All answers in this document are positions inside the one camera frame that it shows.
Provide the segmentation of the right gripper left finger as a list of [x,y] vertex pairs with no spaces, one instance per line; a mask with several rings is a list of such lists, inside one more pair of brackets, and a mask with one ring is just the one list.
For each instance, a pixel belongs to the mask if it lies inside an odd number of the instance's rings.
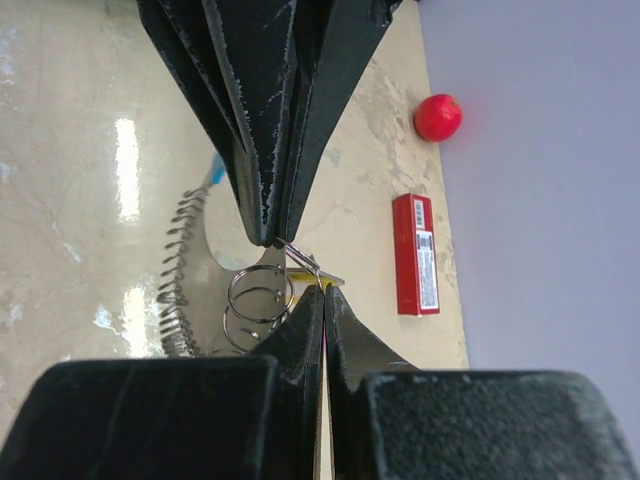
[[32,386],[5,479],[315,479],[324,296],[243,356],[68,361]]

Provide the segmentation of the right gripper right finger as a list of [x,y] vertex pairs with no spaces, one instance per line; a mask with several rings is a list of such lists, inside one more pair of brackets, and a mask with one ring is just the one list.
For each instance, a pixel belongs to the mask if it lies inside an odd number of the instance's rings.
[[338,479],[635,479],[601,391],[567,371],[423,370],[325,295]]

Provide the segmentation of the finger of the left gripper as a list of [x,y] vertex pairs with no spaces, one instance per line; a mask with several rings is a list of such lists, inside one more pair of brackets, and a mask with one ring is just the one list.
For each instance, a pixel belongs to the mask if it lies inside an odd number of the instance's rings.
[[292,1],[140,1],[143,27],[224,160],[249,240],[276,241],[295,76]]
[[304,1],[294,32],[298,53],[294,121],[275,236],[294,240],[325,147],[398,1]]

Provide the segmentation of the blue grey keyring with rings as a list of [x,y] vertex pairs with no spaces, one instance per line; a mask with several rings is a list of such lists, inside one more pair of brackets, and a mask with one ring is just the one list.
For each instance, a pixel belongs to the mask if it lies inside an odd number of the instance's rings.
[[168,357],[244,355],[265,340],[293,309],[287,303],[287,270],[304,268],[319,276],[314,258],[290,243],[257,251],[254,260],[240,253],[246,239],[215,248],[215,238],[235,232],[233,201],[220,199],[226,181],[221,155],[215,154],[203,183],[186,191],[168,231],[159,305],[159,336]]

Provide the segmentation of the small yellow key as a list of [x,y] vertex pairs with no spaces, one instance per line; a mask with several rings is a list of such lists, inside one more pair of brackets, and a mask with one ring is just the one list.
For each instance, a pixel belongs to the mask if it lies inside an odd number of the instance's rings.
[[341,287],[345,284],[343,279],[324,271],[321,271],[319,276],[316,276],[304,268],[292,268],[287,270],[287,275],[291,280],[291,284],[287,287],[287,303],[291,309],[295,307],[309,286],[317,284],[317,280],[321,281],[323,290],[328,285]]

